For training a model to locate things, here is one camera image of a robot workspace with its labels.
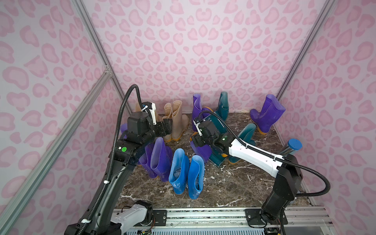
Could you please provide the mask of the dark green rain boot front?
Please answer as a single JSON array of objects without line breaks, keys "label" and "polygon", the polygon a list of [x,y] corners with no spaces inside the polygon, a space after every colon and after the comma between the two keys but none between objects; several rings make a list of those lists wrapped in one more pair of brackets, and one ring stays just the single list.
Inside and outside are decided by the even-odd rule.
[{"label": "dark green rain boot front", "polygon": [[[207,113],[203,114],[202,115],[202,118],[204,120],[211,120],[215,127],[218,129],[218,131],[220,132],[220,134],[224,134],[227,132],[227,129],[226,127],[218,120],[218,118],[216,118],[215,116],[213,115],[209,115]],[[216,151],[212,151],[212,154],[211,156],[209,157],[209,159],[217,166],[220,166],[224,161],[225,161],[225,157],[222,156],[222,154],[216,152]]]}]

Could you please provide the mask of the blue rain boot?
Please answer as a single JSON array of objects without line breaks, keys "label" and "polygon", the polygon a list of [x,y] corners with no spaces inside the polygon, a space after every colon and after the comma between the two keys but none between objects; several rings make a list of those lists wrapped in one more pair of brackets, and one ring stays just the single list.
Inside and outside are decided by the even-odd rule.
[{"label": "blue rain boot", "polygon": [[188,178],[190,161],[185,151],[181,148],[174,152],[168,181],[171,183],[174,192],[181,195],[185,188]]},{"label": "blue rain boot", "polygon": [[187,179],[190,199],[196,200],[202,193],[204,175],[205,163],[202,157],[194,155],[191,160]]}]

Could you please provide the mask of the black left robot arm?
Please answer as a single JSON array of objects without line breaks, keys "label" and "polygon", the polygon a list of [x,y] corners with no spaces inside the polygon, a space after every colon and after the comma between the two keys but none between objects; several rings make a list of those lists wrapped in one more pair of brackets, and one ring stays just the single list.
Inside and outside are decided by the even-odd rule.
[{"label": "black left robot arm", "polygon": [[144,102],[141,111],[132,113],[127,120],[127,129],[116,134],[115,145],[109,155],[109,162],[103,180],[92,199],[89,208],[78,223],[69,225],[66,235],[123,235],[125,220],[116,222],[113,211],[122,189],[145,154],[146,146],[158,137],[171,133],[171,120],[161,120],[156,105]]}]

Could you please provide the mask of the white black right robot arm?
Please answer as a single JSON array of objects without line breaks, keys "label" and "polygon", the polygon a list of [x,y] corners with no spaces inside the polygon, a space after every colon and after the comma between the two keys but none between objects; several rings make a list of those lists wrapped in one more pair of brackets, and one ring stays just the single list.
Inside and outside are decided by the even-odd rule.
[{"label": "white black right robot arm", "polygon": [[282,221],[285,208],[292,202],[300,189],[301,170],[292,155],[283,157],[255,147],[240,139],[232,130],[221,133],[211,120],[194,119],[197,134],[192,137],[196,147],[210,146],[220,154],[240,158],[262,169],[275,178],[274,186],[263,203],[259,218],[266,223]]}]

